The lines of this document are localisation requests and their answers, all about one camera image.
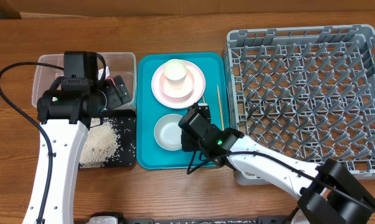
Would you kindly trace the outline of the grey bowl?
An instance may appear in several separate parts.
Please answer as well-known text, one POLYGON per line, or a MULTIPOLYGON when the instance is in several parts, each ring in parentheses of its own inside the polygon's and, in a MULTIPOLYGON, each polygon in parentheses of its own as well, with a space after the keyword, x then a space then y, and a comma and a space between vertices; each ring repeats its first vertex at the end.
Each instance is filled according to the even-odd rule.
POLYGON ((182 149, 182 129, 178 126, 182 116, 167 114, 160 118, 154 127, 154 139, 157 144, 167 151, 182 149))

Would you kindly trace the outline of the white napkin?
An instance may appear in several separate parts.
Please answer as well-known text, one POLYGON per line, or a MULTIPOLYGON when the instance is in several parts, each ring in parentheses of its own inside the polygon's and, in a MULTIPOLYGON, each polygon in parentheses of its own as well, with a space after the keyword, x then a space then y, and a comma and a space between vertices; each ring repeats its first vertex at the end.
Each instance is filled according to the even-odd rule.
POLYGON ((106 80, 109 77, 110 77, 110 69, 109 69, 108 66, 106 66, 105 68, 99 69, 99 71, 98 71, 98 81, 106 80))

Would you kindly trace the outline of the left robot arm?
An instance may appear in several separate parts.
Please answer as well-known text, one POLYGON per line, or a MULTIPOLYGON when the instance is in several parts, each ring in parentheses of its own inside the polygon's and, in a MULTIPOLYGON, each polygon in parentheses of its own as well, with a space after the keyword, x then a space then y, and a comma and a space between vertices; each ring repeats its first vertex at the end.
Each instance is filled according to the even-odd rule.
POLYGON ((120 76, 96 52, 65 52, 64 74, 37 101, 40 151, 24 223, 73 223, 78 164, 91 120, 129 102, 120 76))

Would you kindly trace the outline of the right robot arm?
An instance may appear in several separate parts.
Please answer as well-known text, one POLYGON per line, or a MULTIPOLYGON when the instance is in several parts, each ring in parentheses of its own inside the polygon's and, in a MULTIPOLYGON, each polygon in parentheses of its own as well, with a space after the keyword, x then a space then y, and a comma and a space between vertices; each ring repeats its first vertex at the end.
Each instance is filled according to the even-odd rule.
POLYGON ((204 161, 259 176, 297 200, 286 223, 367 223, 375 214, 375 198, 339 162, 322 165, 277 153, 244 133, 211 123, 209 107, 195 103, 178 123, 184 151, 200 152, 204 161))

